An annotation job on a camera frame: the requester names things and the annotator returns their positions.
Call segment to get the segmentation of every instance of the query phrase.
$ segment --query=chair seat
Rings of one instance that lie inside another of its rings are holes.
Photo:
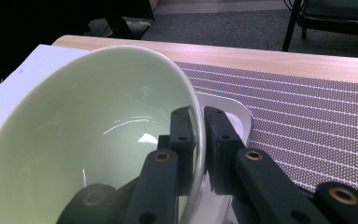
[[[358,21],[358,0],[309,0],[304,16]]]

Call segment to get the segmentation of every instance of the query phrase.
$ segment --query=striped placemat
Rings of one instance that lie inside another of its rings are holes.
[[[358,84],[178,64],[196,91],[252,111],[250,147],[266,151],[297,185],[314,191],[337,181],[358,189]]]

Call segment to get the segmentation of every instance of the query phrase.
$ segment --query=wooden table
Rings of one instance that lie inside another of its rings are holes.
[[[75,49],[136,45],[159,51],[176,62],[358,83],[358,58],[75,35],[62,36],[53,45]]]

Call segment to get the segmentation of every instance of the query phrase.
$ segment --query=gray carpet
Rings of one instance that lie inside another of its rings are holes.
[[[290,11],[264,10],[156,15],[143,40],[245,49],[282,49]],[[297,26],[289,51],[358,57],[358,36],[309,30],[301,39]]]

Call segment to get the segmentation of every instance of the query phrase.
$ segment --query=bowl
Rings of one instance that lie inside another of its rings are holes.
[[[135,46],[97,49],[39,83],[0,128],[0,223],[55,223],[82,188],[116,189],[140,174],[170,114],[189,106],[196,134],[189,220],[201,191],[205,140],[196,93],[164,55]]]

